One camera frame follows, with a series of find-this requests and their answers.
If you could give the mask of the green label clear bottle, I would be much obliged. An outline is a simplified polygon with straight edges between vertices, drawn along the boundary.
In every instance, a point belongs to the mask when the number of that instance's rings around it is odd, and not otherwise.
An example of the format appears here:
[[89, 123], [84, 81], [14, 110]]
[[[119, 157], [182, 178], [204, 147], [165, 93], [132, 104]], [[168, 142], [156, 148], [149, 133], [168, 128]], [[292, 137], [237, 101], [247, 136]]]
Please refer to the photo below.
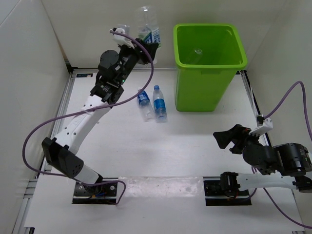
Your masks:
[[153, 6], [142, 6], [136, 12], [138, 37], [145, 43], [158, 43], [161, 47], [160, 30]]

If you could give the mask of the clear crinkled plastic bottle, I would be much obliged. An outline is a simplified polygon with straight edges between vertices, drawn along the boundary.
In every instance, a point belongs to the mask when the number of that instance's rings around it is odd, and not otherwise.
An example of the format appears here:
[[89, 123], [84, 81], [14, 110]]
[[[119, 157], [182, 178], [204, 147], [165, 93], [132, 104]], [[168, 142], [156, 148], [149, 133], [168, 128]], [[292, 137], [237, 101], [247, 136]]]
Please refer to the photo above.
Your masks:
[[200, 48], [194, 48], [188, 57], [188, 63], [191, 65], [196, 65], [200, 62], [201, 58], [203, 56], [203, 52]]

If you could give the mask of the dark blue label bottle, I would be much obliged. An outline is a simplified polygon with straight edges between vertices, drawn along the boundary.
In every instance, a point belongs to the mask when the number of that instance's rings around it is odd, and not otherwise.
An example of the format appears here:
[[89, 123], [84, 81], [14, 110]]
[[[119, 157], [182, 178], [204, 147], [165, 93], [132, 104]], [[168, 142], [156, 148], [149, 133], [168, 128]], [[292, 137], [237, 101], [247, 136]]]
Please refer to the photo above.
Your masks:
[[144, 121], [150, 121], [154, 118], [154, 111], [151, 101], [145, 90], [142, 90], [137, 96], [138, 106]]

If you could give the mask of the blue label water bottle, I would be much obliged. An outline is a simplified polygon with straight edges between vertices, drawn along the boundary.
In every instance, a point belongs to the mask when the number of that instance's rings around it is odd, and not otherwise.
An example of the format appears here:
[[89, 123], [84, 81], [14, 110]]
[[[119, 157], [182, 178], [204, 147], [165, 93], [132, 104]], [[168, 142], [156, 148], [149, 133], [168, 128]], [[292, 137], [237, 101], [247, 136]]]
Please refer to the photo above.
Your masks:
[[167, 111], [164, 101], [164, 95], [158, 85], [154, 86], [153, 105], [156, 121], [159, 123], [165, 123], [167, 121]]

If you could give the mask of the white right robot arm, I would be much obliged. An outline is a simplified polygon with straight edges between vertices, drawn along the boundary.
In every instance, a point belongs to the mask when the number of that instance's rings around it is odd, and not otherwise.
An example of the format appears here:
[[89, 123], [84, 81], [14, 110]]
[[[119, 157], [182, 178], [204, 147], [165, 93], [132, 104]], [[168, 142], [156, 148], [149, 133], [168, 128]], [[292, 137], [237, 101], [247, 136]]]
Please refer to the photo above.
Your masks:
[[312, 162], [308, 149], [298, 143], [262, 145], [259, 137], [272, 129], [271, 122], [259, 124], [253, 130], [237, 124], [213, 134], [219, 148], [225, 149], [233, 143], [230, 152], [242, 155], [246, 163], [258, 170], [257, 174], [222, 173], [219, 190], [223, 194], [255, 188], [288, 188], [311, 193]]

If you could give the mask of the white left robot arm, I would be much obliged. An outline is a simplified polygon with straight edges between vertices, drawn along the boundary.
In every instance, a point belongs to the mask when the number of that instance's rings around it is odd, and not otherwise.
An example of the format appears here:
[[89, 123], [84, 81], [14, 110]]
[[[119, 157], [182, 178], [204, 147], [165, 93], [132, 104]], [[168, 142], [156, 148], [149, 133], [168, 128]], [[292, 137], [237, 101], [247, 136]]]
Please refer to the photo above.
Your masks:
[[86, 166], [76, 154], [92, 128], [121, 97], [122, 85], [133, 68], [138, 63], [151, 63], [155, 58], [157, 42], [136, 41], [140, 45], [131, 42], [119, 44], [119, 52], [107, 50], [100, 56], [95, 86], [82, 108], [82, 114], [75, 115], [53, 139], [45, 138], [42, 142], [47, 162], [64, 176], [82, 182], [92, 195], [102, 191], [103, 177]]

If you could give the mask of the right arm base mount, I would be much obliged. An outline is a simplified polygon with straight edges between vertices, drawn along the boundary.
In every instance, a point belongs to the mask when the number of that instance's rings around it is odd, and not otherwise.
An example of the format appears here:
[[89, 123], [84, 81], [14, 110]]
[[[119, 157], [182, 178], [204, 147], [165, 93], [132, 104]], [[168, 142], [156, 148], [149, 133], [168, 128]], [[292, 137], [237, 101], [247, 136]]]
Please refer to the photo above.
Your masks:
[[204, 177], [205, 205], [217, 206], [251, 206], [251, 198], [248, 190], [224, 191], [221, 189], [219, 177]]

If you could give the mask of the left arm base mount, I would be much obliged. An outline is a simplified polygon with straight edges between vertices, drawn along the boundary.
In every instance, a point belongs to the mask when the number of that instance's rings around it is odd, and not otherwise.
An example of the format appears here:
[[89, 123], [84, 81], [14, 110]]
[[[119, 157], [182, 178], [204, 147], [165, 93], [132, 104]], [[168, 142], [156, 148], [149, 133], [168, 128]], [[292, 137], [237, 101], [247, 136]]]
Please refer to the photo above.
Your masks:
[[102, 185], [91, 192], [90, 189], [76, 182], [72, 197], [72, 204], [85, 205], [114, 205], [117, 202], [118, 183], [109, 183]]

